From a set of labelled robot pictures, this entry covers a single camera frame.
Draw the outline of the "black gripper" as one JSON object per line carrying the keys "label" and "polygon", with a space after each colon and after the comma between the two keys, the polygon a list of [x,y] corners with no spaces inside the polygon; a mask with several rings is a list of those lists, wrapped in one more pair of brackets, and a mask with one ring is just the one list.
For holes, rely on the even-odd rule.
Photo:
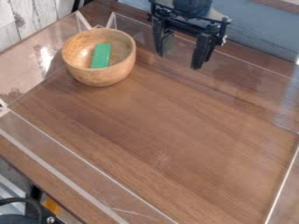
{"label": "black gripper", "polygon": [[[213,0],[149,0],[151,4],[151,13],[166,15],[169,18],[186,23],[187,25],[199,26],[207,29],[210,25],[217,26],[215,36],[219,46],[226,44],[227,26],[231,18],[222,14],[213,7]],[[158,54],[165,56],[174,45],[174,31],[167,26],[166,20],[153,17],[154,46]],[[215,48],[215,40],[211,34],[201,33],[197,39],[191,58],[191,68],[199,70],[202,65],[210,60]]]}

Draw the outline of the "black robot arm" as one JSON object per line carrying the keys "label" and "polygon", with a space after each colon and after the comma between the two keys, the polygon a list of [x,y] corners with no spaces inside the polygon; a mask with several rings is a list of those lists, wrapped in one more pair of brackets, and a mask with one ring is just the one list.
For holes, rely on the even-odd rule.
{"label": "black robot arm", "polygon": [[217,46],[227,40],[229,16],[213,8],[213,0],[149,0],[154,47],[165,56],[174,41],[174,32],[197,38],[191,68],[199,70],[210,61]]}

